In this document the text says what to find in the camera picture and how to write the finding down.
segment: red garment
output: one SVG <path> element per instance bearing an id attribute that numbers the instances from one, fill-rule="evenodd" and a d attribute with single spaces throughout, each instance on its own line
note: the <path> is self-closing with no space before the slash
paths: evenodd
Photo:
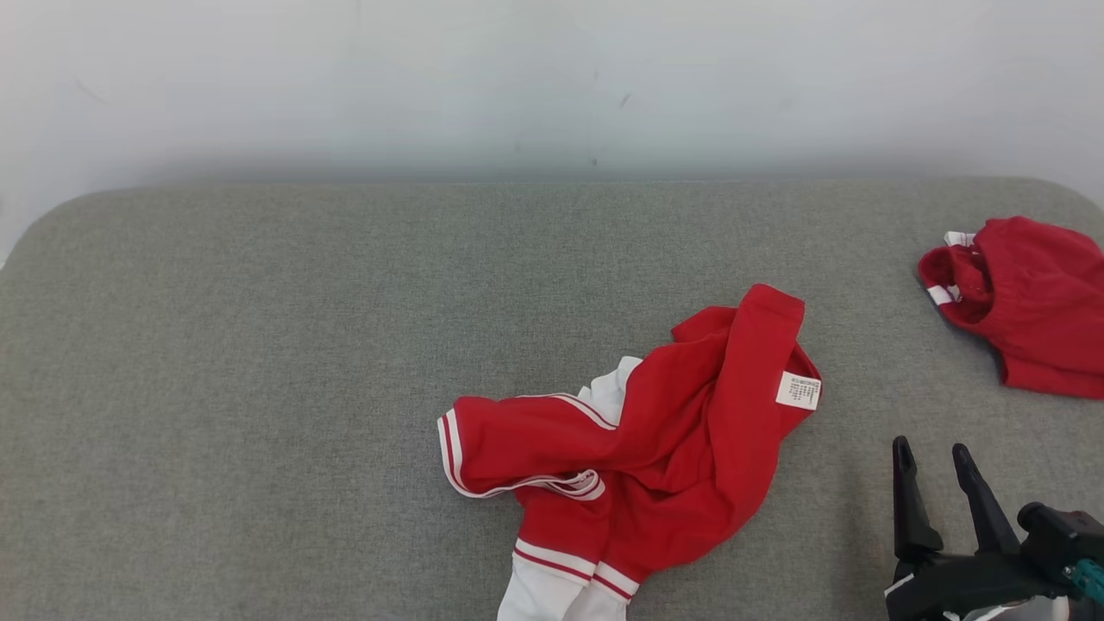
<path id="1" fill-rule="evenodd" d="M 965 238 L 948 233 L 948 243 L 965 245 L 920 261 L 943 315 L 1000 351 L 1006 385 L 1104 399 L 1100 248 L 1076 231 L 1022 217 L 989 220 Z"/>
<path id="2" fill-rule="evenodd" d="M 619 420 L 570 394 L 463 397 L 438 422 L 446 474 L 467 495 L 517 490 L 516 557 L 627 602 L 758 509 L 779 443 L 811 413 L 776 401 L 783 371 L 819 380 L 803 317 L 766 285 L 698 313 L 631 370 Z"/>

